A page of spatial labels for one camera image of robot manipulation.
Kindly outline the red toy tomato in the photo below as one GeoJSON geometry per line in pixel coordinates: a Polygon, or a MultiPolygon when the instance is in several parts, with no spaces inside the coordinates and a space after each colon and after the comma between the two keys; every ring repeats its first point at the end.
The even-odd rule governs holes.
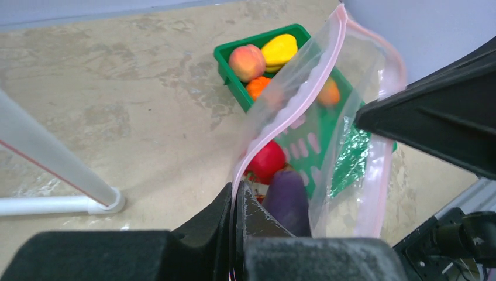
{"type": "Polygon", "coordinates": [[[277,142],[271,140],[251,160],[244,175],[250,181],[269,185],[275,173],[283,169],[286,162],[282,148],[277,142]]]}

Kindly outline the clear pink zip top bag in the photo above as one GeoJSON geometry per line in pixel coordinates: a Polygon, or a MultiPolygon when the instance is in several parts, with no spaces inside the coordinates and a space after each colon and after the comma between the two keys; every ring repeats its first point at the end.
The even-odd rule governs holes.
{"type": "Polygon", "coordinates": [[[394,142],[375,134],[360,139],[355,119],[364,98],[384,100],[406,85],[395,48],[340,4],[248,110],[232,169],[233,194],[247,184],[250,161],[276,141],[306,186],[313,236],[379,237],[394,142]],[[341,94],[332,107],[317,101],[328,78],[341,94]]]}

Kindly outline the orange green toy mango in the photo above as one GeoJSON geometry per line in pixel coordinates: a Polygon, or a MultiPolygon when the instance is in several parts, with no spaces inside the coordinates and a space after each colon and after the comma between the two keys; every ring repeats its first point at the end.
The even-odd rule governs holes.
{"type": "Polygon", "coordinates": [[[325,107],[332,107],[340,102],[341,94],[333,78],[328,78],[320,90],[317,101],[325,107]]]}

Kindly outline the orange toy pumpkin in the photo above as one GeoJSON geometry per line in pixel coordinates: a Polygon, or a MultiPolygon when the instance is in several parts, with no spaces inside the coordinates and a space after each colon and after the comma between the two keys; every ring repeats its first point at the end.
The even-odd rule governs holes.
{"type": "Polygon", "coordinates": [[[260,76],[250,81],[245,89],[253,101],[256,101],[263,90],[269,85],[271,78],[260,76]]]}

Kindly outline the yellow toy bell pepper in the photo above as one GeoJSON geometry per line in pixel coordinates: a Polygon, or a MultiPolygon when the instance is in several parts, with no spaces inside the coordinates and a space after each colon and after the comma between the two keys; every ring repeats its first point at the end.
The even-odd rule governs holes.
{"type": "Polygon", "coordinates": [[[298,52],[297,40],[288,33],[278,35],[266,43],[261,52],[266,62],[266,72],[276,73],[298,52]]]}

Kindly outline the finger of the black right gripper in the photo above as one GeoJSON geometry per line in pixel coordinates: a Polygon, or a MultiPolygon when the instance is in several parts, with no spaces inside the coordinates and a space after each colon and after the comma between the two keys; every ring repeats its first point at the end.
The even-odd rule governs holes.
{"type": "Polygon", "coordinates": [[[495,178],[495,40],[398,94],[363,106],[357,128],[495,178]]]}

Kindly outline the toy peach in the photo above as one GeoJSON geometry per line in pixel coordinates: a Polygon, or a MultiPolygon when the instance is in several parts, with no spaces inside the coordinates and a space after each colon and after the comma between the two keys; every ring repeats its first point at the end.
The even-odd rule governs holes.
{"type": "Polygon", "coordinates": [[[252,44],[235,48],[229,56],[228,64],[235,76],[244,83],[262,76],[266,69],[261,50],[252,44]]]}

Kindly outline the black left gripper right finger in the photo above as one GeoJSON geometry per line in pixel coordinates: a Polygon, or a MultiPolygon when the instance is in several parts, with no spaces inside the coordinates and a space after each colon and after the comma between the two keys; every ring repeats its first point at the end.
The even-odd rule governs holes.
{"type": "Polygon", "coordinates": [[[395,251],[375,238],[295,237],[241,182],[233,201],[231,280],[406,280],[395,251]]]}

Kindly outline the purple toy eggplant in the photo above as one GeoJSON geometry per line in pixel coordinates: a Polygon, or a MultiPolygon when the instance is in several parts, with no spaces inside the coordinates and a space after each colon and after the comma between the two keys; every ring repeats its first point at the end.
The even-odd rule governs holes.
{"type": "Polygon", "coordinates": [[[306,188],[295,170],[280,170],[274,175],[262,206],[293,235],[311,236],[306,188]]]}

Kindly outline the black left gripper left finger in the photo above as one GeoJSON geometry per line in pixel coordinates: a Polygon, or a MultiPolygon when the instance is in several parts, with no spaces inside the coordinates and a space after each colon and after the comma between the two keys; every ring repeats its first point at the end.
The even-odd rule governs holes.
{"type": "Polygon", "coordinates": [[[173,231],[41,232],[2,280],[227,280],[231,184],[173,231]]]}

